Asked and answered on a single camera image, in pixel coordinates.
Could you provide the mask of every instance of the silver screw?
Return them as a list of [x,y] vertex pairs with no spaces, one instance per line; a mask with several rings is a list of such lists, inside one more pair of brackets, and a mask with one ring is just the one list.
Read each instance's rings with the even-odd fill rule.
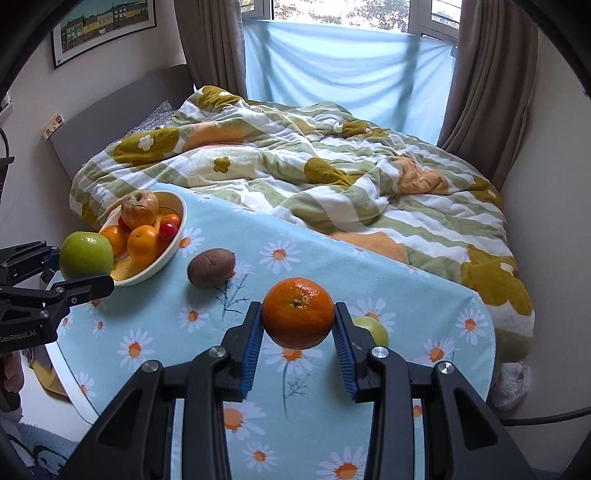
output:
[[226,349],[222,346],[213,346],[209,349],[209,356],[221,358],[226,355]]
[[158,362],[156,360],[148,360],[142,365],[142,370],[147,374],[152,374],[158,369]]
[[375,358],[386,358],[388,356],[388,349],[383,346],[375,346],[371,349],[371,354]]
[[437,369],[442,373],[442,374],[452,374],[453,371],[455,370],[454,366],[450,363],[450,362],[440,362],[437,364]]

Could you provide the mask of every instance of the floral tablecloth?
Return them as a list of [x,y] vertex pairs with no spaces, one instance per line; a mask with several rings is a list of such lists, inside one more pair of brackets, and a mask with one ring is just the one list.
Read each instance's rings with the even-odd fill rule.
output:
[[[187,203],[177,253],[149,280],[72,308],[59,327],[69,371],[58,374],[73,375],[97,413],[144,361],[174,365],[218,345],[229,327],[242,323],[251,301],[295,276],[320,283],[352,317],[377,318],[389,332],[389,347],[406,360],[450,359],[486,395],[495,339],[472,290],[225,200],[167,184],[153,189],[180,193]],[[234,276],[219,289],[193,287],[187,264],[216,247],[236,254]],[[413,413],[416,477],[422,478],[418,401]],[[225,404],[233,478],[362,480],[371,416],[371,404],[356,405],[345,393],[330,335],[306,351],[280,348],[265,335],[248,399]],[[173,478],[180,478],[181,425],[177,408]]]

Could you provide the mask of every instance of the plastic bag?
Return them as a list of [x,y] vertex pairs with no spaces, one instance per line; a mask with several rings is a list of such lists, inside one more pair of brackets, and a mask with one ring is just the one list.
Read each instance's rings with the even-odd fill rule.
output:
[[495,408],[510,410],[530,390],[530,366],[525,362],[503,364],[501,373],[491,391],[491,400]]

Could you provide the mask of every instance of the headboard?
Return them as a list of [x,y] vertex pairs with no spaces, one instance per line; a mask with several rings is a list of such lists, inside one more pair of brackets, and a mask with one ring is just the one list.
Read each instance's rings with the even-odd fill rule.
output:
[[82,110],[50,137],[71,179],[82,164],[143,122],[168,100],[179,108],[193,93],[185,64],[156,70]]

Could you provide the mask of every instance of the framed picture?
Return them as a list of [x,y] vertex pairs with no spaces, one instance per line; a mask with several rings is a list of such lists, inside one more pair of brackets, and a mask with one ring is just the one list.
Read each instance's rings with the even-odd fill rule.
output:
[[53,30],[55,67],[105,42],[155,27],[154,1],[84,0]]

